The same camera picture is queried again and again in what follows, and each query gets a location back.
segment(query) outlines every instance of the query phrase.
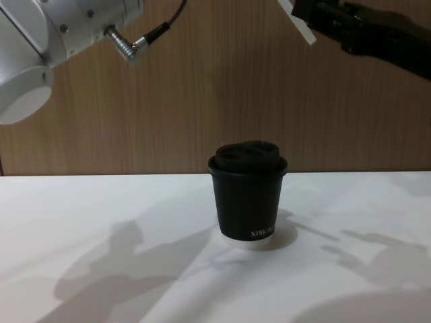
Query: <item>black cup lid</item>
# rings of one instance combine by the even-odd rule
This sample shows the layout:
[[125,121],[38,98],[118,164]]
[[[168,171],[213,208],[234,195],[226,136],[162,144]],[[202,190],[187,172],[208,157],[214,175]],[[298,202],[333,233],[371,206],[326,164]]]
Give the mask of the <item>black cup lid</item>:
[[219,148],[214,164],[219,170],[240,174],[271,173],[279,169],[280,150],[265,141],[248,141]]

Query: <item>white tabletop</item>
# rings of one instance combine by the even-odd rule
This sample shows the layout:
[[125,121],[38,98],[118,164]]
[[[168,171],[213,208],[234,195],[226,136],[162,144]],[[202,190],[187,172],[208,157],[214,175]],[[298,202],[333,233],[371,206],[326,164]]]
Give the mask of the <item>white tabletop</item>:
[[0,322],[429,323],[431,173],[289,174],[270,250],[211,177],[0,178]]

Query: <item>wood grain panel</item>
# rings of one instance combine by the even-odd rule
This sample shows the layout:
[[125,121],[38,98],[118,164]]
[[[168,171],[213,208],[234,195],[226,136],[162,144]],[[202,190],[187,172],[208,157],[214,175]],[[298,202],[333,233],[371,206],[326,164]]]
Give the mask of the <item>wood grain panel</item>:
[[[136,38],[179,0],[148,0]],[[431,0],[358,1],[431,28]],[[56,70],[50,102],[0,128],[6,174],[204,172],[217,147],[280,145],[292,171],[431,169],[431,82],[317,35],[276,0],[189,0],[171,31],[122,61],[103,42]]]

